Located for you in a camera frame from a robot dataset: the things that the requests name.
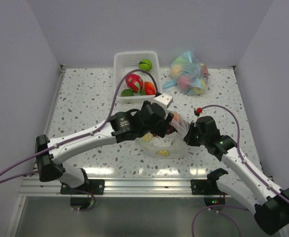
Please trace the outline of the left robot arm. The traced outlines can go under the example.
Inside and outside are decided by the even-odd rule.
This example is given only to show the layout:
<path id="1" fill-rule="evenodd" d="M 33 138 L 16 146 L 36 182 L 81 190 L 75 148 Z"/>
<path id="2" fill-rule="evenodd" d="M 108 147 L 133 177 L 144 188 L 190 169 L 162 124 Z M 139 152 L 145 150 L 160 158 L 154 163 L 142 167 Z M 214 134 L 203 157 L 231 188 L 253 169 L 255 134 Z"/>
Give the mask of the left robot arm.
<path id="1" fill-rule="evenodd" d="M 164 137 L 173 118 L 165 106 L 145 101 L 139 110 L 117 112 L 102 124 L 72 135 L 56 139 L 40 135 L 35 148 L 39 180 L 59 180 L 83 194 L 89 188 L 86 172 L 82 168 L 66 166 L 68 159 L 94 148 L 133 141 L 147 133 Z"/>

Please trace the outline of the pink dragon fruit toy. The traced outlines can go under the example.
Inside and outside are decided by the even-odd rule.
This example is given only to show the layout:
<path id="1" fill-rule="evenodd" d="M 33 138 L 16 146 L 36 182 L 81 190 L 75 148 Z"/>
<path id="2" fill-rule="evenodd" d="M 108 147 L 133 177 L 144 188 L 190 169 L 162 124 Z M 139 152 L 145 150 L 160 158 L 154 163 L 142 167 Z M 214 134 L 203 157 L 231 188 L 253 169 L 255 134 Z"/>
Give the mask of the pink dragon fruit toy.
<path id="1" fill-rule="evenodd" d="M 126 85 L 129 89 L 133 90 L 135 93 L 142 93 L 144 88 L 143 79 L 137 74 L 130 74 L 125 79 Z"/>

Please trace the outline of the clear plastic fruit bag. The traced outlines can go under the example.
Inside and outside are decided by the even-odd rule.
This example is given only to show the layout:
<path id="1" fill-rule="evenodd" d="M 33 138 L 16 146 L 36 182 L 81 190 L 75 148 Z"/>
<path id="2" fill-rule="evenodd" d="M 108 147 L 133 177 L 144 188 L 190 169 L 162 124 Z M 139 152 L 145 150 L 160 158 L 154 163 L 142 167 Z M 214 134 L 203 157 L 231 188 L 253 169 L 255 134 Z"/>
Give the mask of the clear plastic fruit bag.
<path id="1" fill-rule="evenodd" d="M 189 122 L 185 121 L 182 116 L 179 122 L 172 120 L 171 125 L 164 138 L 152 134 L 152 139 L 149 142 L 144 142 L 141 138 L 136 139 L 136 143 L 140 146 L 146 156 L 152 158 L 178 158 L 185 151 L 187 144 L 184 142 L 184 137 L 188 133 Z M 168 150 L 168 157 L 157 156 L 159 150 Z"/>

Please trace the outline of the red apple slice toy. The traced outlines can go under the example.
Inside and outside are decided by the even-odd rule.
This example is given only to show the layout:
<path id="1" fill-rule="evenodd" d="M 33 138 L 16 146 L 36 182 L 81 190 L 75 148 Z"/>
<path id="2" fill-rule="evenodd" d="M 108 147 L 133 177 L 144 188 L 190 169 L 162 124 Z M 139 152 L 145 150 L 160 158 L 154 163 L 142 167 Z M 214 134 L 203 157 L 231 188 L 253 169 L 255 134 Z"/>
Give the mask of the red apple slice toy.
<path id="1" fill-rule="evenodd" d="M 144 94 L 145 95 L 155 95 L 156 94 L 156 88 L 153 83 L 149 81 L 144 82 Z"/>

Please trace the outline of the yellow green mango toy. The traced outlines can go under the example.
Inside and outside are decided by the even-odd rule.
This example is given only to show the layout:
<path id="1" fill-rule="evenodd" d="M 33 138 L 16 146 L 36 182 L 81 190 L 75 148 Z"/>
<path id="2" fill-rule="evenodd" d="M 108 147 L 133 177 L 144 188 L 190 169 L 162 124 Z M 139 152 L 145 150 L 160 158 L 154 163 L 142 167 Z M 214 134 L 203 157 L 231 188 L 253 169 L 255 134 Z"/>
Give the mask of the yellow green mango toy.
<path id="1" fill-rule="evenodd" d="M 121 97 L 131 97 L 131 96 L 134 96 L 134 92 L 133 92 L 133 90 L 130 90 L 130 89 L 124 89 L 121 91 L 120 96 Z"/>

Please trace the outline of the green striped watermelon toy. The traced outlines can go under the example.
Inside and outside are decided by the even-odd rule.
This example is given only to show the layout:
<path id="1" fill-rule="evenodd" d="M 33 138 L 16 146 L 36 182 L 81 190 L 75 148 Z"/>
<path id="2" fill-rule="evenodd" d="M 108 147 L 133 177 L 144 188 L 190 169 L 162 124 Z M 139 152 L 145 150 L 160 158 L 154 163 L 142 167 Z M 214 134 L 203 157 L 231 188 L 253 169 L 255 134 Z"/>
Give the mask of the green striped watermelon toy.
<path id="1" fill-rule="evenodd" d="M 150 71 L 152 68 L 152 62 L 149 59 L 143 59 L 138 64 L 139 69 L 144 71 Z"/>

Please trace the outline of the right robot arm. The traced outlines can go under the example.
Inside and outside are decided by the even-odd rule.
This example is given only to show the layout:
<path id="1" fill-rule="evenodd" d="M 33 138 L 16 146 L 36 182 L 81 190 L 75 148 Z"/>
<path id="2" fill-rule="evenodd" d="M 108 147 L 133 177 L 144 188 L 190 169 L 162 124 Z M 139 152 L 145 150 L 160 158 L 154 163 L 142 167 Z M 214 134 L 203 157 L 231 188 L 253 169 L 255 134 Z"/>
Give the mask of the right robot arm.
<path id="1" fill-rule="evenodd" d="M 283 189 L 265 176 L 231 137 L 220 134 L 211 116 L 192 122 L 183 140 L 192 147 L 204 146 L 226 166 L 207 175 L 203 194 L 220 192 L 232 196 L 254 215 L 268 235 L 289 224 L 289 188 Z"/>

